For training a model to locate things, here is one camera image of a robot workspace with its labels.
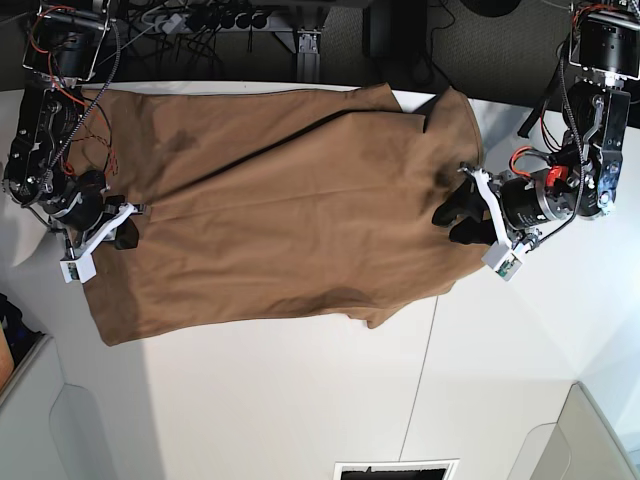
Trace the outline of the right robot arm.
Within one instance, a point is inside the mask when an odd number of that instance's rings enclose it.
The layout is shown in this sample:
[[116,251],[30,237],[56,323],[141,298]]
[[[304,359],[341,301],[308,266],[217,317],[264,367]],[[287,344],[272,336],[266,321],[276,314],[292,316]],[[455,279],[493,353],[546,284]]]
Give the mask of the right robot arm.
[[107,193],[113,139],[103,141],[104,167],[78,173],[69,161],[90,115],[106,116],[101,97],[84,97],[81,85],[93,77],[107,35],[117,31],[107,1],[42,1],[28,29],[27,82],[2,188],[47,232],[63,236],[68,260],[103,242],[117,250],[134,249],[139,242],[132,218],[143,214],[144,206]]

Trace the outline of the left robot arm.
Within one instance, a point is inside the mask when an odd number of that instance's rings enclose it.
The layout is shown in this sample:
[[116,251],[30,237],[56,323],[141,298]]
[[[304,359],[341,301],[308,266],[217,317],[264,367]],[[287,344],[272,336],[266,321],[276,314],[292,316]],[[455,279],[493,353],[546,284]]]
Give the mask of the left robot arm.
[[463,184],[432,222],[459,244],[528,253],[546,241],[540,226],[568,226],[614,206],[631,95],[639,78],[639,4],[575,1],[569,33],[544,93],[517,134],[541,127],[544,150],[514,151],[508,170],[463,165]]

